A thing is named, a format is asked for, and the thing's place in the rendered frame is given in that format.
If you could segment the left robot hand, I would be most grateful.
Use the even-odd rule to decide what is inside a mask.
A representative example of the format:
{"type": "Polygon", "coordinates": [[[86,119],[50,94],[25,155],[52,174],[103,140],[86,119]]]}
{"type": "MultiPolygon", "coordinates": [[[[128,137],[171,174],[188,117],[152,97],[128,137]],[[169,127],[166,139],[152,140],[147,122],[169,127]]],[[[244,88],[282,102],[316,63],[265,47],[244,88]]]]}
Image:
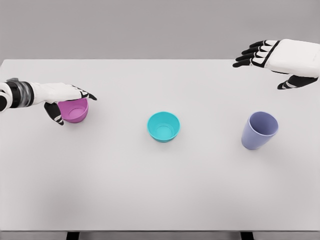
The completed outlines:
{"type": "Polygon", "coordinates": [[[40,86],[37,100],[44,102],[44,109],[48,116],[59,125],[64,125],[58,102],[74,101],[79,99],[97,98],[86,90],[65,83],[46,83],[40,86]]]}

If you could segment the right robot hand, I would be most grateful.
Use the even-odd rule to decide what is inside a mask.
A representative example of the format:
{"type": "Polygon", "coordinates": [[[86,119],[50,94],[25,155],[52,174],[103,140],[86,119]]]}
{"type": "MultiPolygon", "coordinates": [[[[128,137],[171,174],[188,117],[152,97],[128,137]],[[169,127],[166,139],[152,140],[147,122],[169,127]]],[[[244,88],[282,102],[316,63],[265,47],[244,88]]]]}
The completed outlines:
{"type": "Polygon", "coordinates": [[[298,89],[320,78],[320,43],[301,40],[261,40],[241,52],[234,68],[253,66],[289,75],[278,90],[298,89]]]}

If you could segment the pink bowl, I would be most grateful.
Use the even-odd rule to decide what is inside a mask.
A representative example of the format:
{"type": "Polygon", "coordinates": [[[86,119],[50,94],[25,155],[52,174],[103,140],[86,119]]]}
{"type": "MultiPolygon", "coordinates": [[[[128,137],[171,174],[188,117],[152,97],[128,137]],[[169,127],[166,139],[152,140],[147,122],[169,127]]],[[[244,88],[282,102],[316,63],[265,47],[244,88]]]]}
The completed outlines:
{"type": "Polygon", "coordinates": [[[61,117],[69,123],[80,123],[88,114],[89,103],[86,98],[77,100],[60,101],[57,103],[61,117]]]}

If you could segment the lavender cup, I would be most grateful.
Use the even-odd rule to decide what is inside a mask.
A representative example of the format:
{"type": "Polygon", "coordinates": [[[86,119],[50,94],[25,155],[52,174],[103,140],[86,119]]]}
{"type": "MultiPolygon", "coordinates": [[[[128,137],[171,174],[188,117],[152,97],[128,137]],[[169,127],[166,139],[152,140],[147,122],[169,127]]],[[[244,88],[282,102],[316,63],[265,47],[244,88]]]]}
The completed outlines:
{"type": "Polygon", "coordinates": [[[241,143],[248,150],[257,150],[279,130],[278,121],[264,111],[252,113],[243,128],[241,143]]]}

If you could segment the teal bowl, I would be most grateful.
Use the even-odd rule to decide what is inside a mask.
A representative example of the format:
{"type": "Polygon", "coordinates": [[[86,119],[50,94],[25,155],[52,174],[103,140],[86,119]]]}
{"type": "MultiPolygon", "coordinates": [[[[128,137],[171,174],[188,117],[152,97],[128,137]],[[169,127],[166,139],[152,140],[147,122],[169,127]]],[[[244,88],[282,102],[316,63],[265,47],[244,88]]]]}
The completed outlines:
{"type": "Polygon", "coordinates": [[[146,124],[149,135],[160,143],[173,140],[180,132],[179,118],[171,112],[161,111],[151,115],[146,124]]]}

